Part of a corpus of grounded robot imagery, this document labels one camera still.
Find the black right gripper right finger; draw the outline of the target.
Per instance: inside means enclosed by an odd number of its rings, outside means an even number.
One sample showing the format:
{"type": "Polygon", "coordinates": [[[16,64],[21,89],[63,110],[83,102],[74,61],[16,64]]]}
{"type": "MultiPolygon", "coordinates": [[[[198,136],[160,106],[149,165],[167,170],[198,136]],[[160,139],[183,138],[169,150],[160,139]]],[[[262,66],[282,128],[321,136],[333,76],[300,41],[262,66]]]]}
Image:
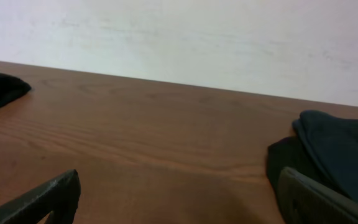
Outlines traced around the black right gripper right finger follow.
{"type": "Polygon", "coordinates": [[[289,167],[280,173],[277,202],[286,223],[358,224],[358,203],[289,167]]]}

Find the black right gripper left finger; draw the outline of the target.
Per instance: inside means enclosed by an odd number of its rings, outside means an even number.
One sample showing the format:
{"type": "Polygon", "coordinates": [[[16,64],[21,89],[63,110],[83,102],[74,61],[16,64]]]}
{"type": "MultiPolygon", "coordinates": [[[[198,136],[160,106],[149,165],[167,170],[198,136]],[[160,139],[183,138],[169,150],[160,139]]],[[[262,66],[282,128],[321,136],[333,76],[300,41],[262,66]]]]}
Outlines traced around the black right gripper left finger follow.
{"type": "Polygon", "coordinates": [[[68,170],[0,206],[0,224],[72,224],[78,208],[81,185],[76,170],[68,170]]]}

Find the dark blue shorts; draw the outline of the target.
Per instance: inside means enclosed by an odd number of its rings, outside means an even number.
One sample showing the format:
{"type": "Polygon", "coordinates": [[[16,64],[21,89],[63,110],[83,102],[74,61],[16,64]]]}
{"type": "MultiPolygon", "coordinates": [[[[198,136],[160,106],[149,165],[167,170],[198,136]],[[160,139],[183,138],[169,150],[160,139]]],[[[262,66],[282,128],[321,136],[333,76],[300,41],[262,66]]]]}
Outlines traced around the dark blue shorts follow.
{"type": "Polygon", "coordinates": [[[358,119],[306,110],[292,126],[318,169],[358,203],[358,119]]]}

